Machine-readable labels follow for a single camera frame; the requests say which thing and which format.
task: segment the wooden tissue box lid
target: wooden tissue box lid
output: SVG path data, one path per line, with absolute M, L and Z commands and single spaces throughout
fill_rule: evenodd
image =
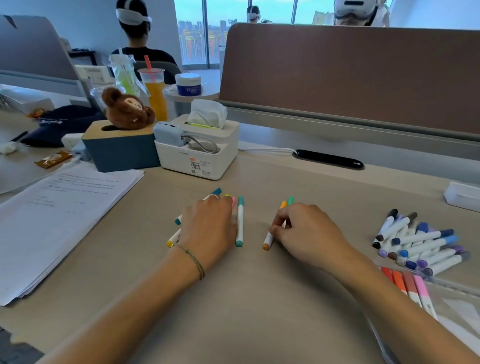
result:
M 153 126 L 155 123 L 138 130 L 102 130 L 104 127 L 116 128 L 108 120 L 94 121 L 83 134 L 82 140 L 121 138 L 126 136 L 140 136 L 153 134 Z

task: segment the person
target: person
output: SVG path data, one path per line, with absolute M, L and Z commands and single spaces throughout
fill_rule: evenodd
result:
M 165 51 L 147 48 L 148 34 L 152 18 L 148 16 L 143 0 L 117 0 L 117 18 L 128 38 L 128 46 L 122 48 L 123 54 L 133 55 L 136 61 L 145 61 L 147 55 L 150 61 L 163 61 L 175 64 L 174 58 Z M 165 84 L 175 83 L 175 77 L 170 72 L 164 72 Z
M 389 26 L 388 7 L 385 0 L 345 1 L 335 0 L 335 25 Z
M 163 261 L 37 364 L 126 362 L 152 325 L 235 245 L 237 228 L 231 217 L 231 197 L 211 195 L 188 207 L 182 216 L 180 241 Z M 296 203 L 284 207 L 269 230 L 296 259 L 323 269 L 340 282 L 402 363 L 480 363 L 480 357 L 350 245 L 317 206 Z
M 260 20 L 260 9 L 256 5 L 250 5 L 247 8 L 247 22 L 257 24 Z

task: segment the neck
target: neck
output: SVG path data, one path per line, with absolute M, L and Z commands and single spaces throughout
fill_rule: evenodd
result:
M 146 40 L 141 38 L 141 39 L 128 39 L 128 47 L 129 48 L 141 48 L 145 47 L 147 44 Z

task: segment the stack of paper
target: stack of paper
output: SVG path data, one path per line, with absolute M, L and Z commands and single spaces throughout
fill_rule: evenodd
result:
M 80 162 L 0 205 L 0 305 L 29 294 L 143 177 Z

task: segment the brown stuffed monkey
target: brown stuffed monkey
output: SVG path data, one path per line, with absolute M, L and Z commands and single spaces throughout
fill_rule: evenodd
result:
M 155 122 L 155 112 L 144 106 L 137 96 L 108 87 L 103 91 L 102 100 L 108 106 L 107 119 L 119 129 L 137 130 Z

